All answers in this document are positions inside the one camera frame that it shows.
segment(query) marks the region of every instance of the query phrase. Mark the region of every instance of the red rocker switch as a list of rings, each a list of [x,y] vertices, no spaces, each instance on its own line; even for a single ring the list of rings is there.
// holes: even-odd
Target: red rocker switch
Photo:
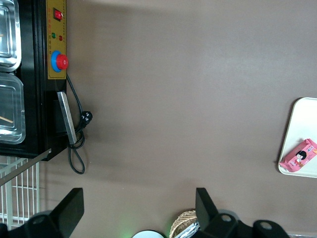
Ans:
[[[57,21],[61,21],[63,18],[63,14],[61,14],[61,12],[57,10],[56,8],[54,8],[53,10],[54,10],[54,19],[56,19]]]

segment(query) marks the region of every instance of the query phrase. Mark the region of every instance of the yellow control panel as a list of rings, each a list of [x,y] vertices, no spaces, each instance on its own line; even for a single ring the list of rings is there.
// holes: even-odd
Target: yellow control panel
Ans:
[[[48,78],[66,79],[66,0],[47,0]]]

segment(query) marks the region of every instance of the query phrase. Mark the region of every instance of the cable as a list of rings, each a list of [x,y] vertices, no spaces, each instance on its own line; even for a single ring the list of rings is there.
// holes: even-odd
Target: cable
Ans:
[[[69,144],[68,143],[68,145],[67,145],[67,147],[68,147],[68,162],[69,162],[70,167],[73,169],[73,171],[75,173],[77,173],[79,175],[82,175],[85,172],[85,164],[84,164],[83,160],[81,159],[80,155],[78,154],[77,150],[79,148],[81,148],[85,144],[85,135],[84,135],[84,132],[83,132],[83,128],[85,128],[86,125],[89,124],[89,122],[93,118],[93,115],[91,114],[91,112],[87,112],[87,111],[83,112],[81,103],[79,101],[79,98],[77,96],[75,88],[74,88],[74,86],[73,86],[68,74],[67,74],[66,78],[67,78],[68,84],[69,84],[69,86],[70,86],[70,88],[71,88],[71,90],[72,90],[72,92],[73,92],[73,94],[75,96],[75,99],[76,99],[77,105],[78,105],[78,109],[79,109],[79,113],[80,113],[80,122],[79,122],[78,127],[75,129],[76,134],[79,133],[80,137],[76,141],[75,144]],[[71,160],[71,151],[72,150],[74,151],[75,155],[77,156],[77,158],[78,158],[78,160],[79,160],[79,162],[80,162],[80,164],[82,166],[82,171],[78,171],[77,169],[75,169],[75,167],[74,167],[74,165],[72,163],[72,160]]]

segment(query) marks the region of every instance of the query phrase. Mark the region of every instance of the white tray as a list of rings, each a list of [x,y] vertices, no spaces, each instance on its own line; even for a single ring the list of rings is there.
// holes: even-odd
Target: white tray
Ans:
[[[294,104],[279,162],[281,162],[295,146],[308,138],[317,143],[316,98],[301,98]],[[285,175],[317,178],[317,157],[310,160],[297,172],[289,172],[280,165],[278,165],[278,169]]]

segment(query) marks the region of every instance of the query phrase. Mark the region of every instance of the blue button ring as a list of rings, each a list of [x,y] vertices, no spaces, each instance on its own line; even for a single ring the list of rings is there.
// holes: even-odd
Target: blue button ring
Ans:
[[[60,54],[61,54],[60,51],[54,51],[53,54],[52,54],[52,57],[51,57],[52,68],[53,68],[54,71],[57,72],[57,73],[61,72],[61,69],[59,69],[59,68],[57,67],[57,63],[56,63],[57,56],[60,55]]]

